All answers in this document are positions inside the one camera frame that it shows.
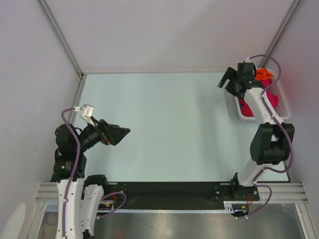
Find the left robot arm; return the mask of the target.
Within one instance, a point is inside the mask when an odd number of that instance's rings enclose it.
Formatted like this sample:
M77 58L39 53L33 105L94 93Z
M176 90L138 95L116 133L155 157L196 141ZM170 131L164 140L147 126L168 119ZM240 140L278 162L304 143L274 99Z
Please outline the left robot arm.
M99 218L100 202L110 199L111 212L120 207L118 197L126 199L124 192L111 191L104 174L85 176L85 152L97 143L117 145L130 129L93 119L84 129L62 124L55 130L57 149L52 182L58 190L58 239L94 238L95 220Z

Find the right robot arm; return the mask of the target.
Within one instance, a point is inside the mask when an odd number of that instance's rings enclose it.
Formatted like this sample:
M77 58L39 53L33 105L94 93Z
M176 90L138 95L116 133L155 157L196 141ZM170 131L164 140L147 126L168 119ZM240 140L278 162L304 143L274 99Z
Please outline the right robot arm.
M230 182L230 195L235 200L242 200L248 193L254 192L265 171L286 173L289 168L278 170L274 166L294 157L292 141L295 128L276 113L264 84L255 79L256 73L253 63L239 63L237 69L227 68L218 83L219 88L245 101L258 124L250 144L250 159Z

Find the white plastic laundry basket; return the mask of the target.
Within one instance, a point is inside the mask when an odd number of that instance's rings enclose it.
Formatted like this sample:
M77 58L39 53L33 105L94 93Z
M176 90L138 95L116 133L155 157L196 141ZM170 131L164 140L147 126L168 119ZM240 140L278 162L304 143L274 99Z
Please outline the white plastic laundry basket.
M291 113L288 107L287 100L284 96L282 87L278 81L279 76L275 74L272 70L267 70L274 75L272 77L272 83L267 87L265 87L261 81L256 81L254 75L237 75L238 77L241 77L244 80L253 81L257 84L256 88L247 90L244 98L242 99L250 107L253 113L253 117L245 117L241 114L238 103L239 98L234 96L240 121L257 121L257 123L273 123L272 117L277 118L280 122L289 119ZM222 88L225 89L225 86L228 84L228 82L229 80L226 81ZM272 107L267 97L267 90L273 95L279 97L279 103L275 108Z

